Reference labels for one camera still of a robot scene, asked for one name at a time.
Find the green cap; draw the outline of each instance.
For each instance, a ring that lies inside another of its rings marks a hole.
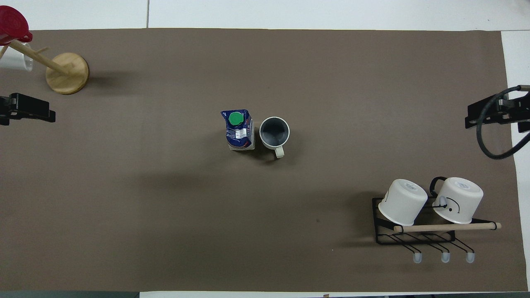
[[[241,114],[240,112],[233,112],[228,117],[228,121],[232,125],[239,125],[243,123],[243,119],[244,119],[243,114]]]

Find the black cable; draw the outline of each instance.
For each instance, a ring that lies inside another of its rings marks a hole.
[[[501,153],[501,154],[493,154],[491,153],[486,146],[484,145],[484,141],[482,140],[482,122],[484,122],[484,119],[486,118],[486,113],[488,112],[488,109],[499,99],[501,99],[505,94],[511,92],[511,91],[519,91],[521,90],[521,86],[515,86],[508,88],[504,91],[501,91],[500,93],[495,94],[488,103],[482,108],[482,111],[480,112],[480,116],[476,121],[476,140],[479,142],[479,147],[484,152],[484,154],[494,160],[501,160],[505,159],[507,157],[512,156],[514,153],[519,151],[521,148],[523,148],[524,145],[526,145],[528,142],[530,142],[530,133],[526,134],[526,136],[523,137],[519,143],[517,143],[515,146],[513,146],[510,150]]]

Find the mug handle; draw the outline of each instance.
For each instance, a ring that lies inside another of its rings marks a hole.
[[[19,38],[19,41],[21,42],[30,42],[33,40],[33,34],[31,34],[31,32],[27,32],[26,33],[26,36],[24,36],[23,38]]]
[[[446,179],[447,179],[447,177],[438,176],[438,177],[435,177],[431,181],[431,185],[429,186],[429,192],[431,193],[432,197],[434,197],[434,198],[438,197],[438,194],[434,191],[434,187],[436,186],[436,182],[438,182],[438,180],[445,181]]]
[[[280,159],[284,157],[284,148],[282,146],[274,149],[274,152],[276,152],[276,158]]]

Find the round wooden base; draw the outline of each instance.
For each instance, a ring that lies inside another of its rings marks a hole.
[[[64,75],[49,67],[46,69],[46,82],[53,91],[74,94],[85,86],[89,79],[89,66],[83,57],[75,53],[63,53],[52,61],[68,70],[68,75]]]

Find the mug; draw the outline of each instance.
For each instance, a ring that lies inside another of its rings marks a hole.
[[[289,139],[289,125],[280,117],[269,117],[260,126],[260,138],[265,147],[276,152],[276,158],[284,157],[283,145]]]
[[[440,193],[434,191],[438,180],[444,181]],[[431,194],[436,197],[432,206],[436,213],[450,222],[468,224],[473,219],[473,214],[479,206],[484,192],[475,183],[458,177],[436,177],[430,185]]]
[[[421,186],[409,180],[396,179],[377,207],[391,222],[410,226],[414,224],[427,199],[427,193]]]
[[[4,55],[0,58],[0,67],[30,72],[33,69],[33,59],[11,47],[7,47]]]
[[[33,39],[28,22],[18,10],[0,5],[0,46],[9,45],[15,39],[21,42]]]

